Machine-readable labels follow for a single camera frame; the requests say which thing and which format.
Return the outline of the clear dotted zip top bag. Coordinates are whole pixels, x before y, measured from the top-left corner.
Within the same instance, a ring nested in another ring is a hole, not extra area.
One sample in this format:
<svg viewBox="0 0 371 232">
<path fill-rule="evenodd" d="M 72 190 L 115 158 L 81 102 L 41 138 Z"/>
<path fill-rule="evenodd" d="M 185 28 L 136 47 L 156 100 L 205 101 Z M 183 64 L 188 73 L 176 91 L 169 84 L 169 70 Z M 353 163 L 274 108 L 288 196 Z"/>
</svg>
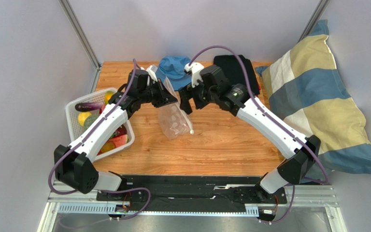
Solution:
<svg viewBox="0 0 371 232">
<path fill-rule="evenodd" d="M 179 135 L 194 134 L 193 123 L 188 114 L 180 109 L 180 98 L 175 93 L 167 77 L 163 85 L 177 99 L 177 102 L 158 109 L 158 122 L 163 134 L 170 140 L 175 139 Z"/>
</svg>

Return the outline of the yellow toy lemon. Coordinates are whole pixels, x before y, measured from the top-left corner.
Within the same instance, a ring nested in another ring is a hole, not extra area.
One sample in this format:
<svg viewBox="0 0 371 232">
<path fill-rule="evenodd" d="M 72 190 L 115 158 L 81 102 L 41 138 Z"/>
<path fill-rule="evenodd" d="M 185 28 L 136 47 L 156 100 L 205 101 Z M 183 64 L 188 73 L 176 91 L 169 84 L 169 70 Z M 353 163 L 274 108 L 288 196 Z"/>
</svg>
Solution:
<svg viewBox="0 0 371 232">
<path fill-rule="evenodd" d="M 88 112 L 80 112 L 80 113 L 78 114 L 78 117 L 77 117 L 78 123 L 83 127 L 85 121 L 86 121 L 87 118 L 90 117 L 91 115 L 92 115 L 92 113 L 91 113 L 90 111 L 88 111 Z"/>
</svg>

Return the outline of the green netted toy melon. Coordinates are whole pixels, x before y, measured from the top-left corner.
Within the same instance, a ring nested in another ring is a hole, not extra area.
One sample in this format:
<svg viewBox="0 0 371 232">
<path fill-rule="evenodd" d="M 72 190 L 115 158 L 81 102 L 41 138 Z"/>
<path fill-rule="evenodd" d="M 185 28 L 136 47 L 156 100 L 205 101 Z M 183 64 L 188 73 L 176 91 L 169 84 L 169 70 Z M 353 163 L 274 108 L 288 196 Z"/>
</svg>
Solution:
<svg viewBox="0 0 371 232">
<path fill-rule="evenodd" d="M 100 114 L 92 114 L 88 116 L 83 123 L 84 129 L 87 130 L 99 118 L 99 116 Z"/>
</svg>

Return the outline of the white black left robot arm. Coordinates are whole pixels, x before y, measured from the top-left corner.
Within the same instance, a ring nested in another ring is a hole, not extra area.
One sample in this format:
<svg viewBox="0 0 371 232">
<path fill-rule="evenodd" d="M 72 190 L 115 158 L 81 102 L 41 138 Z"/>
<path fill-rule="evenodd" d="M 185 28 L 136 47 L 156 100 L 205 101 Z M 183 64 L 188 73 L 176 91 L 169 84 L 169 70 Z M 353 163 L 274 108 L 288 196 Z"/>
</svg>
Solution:
<svg viewBox="0 0 371 232">
<path fill-rule="evenodd" d="M 133 69 L 130 74 L 125 91 L 116 92 L 111 96 L 94 123 L 68 146 L 59 145 L 55 149 L 55 164 L 48 177 L 52 192 L 67 194 L 54 189 L 53 178 L 71 187 L 72 193 L 87 194 L 92 190 L 117 191 L 122 177 L 111 172 L 97 171 L 93 165 L 100 149 L 142 104 L 151 103 L 155 108 L 160 108 L 178 101 L 166 89 L 161 79 L 152 80 L 149 72 Z"/>
</svg>

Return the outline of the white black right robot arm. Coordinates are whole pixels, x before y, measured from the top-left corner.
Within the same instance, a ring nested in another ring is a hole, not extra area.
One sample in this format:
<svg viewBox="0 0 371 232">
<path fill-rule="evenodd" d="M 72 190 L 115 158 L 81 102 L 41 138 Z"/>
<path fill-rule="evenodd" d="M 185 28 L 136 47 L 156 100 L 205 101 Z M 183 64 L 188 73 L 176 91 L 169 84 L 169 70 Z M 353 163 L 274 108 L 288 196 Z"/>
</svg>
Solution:
<svg viewBox="0 0 371 232">
<path fill-rule="evenodd" d="M 307 137 L 288 126 L 257 97 L 251 98 L 252 92 L 245 85 L 232 85 L 216 65 L 204 67 L 193 62 L 186 64 L 184 71 L 191 75 L 191 82 L 179 89 L 182 110 L 187 114 L 192 113 L 190 99 L 193 99 L 196 109 L 214 103 L 221 110 L 253 126 L 284 156 L 285 160 L 256 184 L 260 191 L 272 194 L 287 184 L 301 182 L 316 163 L 321 144 L 318 137 Z"/>
</svg>

